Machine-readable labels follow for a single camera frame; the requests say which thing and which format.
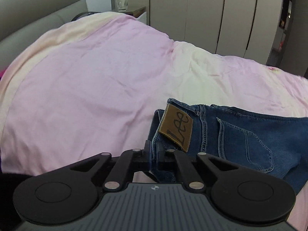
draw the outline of bed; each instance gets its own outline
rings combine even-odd
[[[131,16],[91,15],[48,31],[4,73],[1,168],[34,176],[143,147],[168,98],[307,117],[307,89],[303,77],[174,42]],[[298,230],[307,229],[307,196],[306,185],[288,219]]]

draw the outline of wardrobe door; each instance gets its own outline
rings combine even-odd
[[[215,54],[224,0],[188,0],[185,41]]]
[[[224,0],[216,54],[244,57],[257,0]]]
[[[282,0],[258,0],[254,25],[244,57],[266,64],[272,50]]]
[[[175,41],[184,41],[187,0],[150,0],[150,25]]]

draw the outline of bed headboard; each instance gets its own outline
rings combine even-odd
[[[86,11],[85,0],[0,0],[0,70],[42,34]]]
[[[0,41],[57,10],[79,0],[0,0]]]

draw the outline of blue denim jeans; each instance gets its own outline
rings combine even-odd
[[[198,152],[206,152],[268,173],[287,181],[296,193],[308,180],[308,118],[262,115],[227,106],[189,106],[175,99],[168,103],[193,119],[187,155],[195,157]],[[164,149],[181,150],[158,132],[163,119],[164,110],[157,110],[149,134],[152,173],[160,182],[173,182],[171,172],[155,169],[158,141]]]

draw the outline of pink fabric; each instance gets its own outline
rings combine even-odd
[[[307,231],[308,227],[308,183],[302,188],[296,196],[296,203],[293,207],[288,223],[290,223],[296,230]]]
[[[5,70],[0,71],[0,78],[4,75]]]
[[[144,145],[159,107],[151,95],[168,80],[172,45],[167,35],[127,16],[47,56],[13,99],[2,170],[38,175]]]

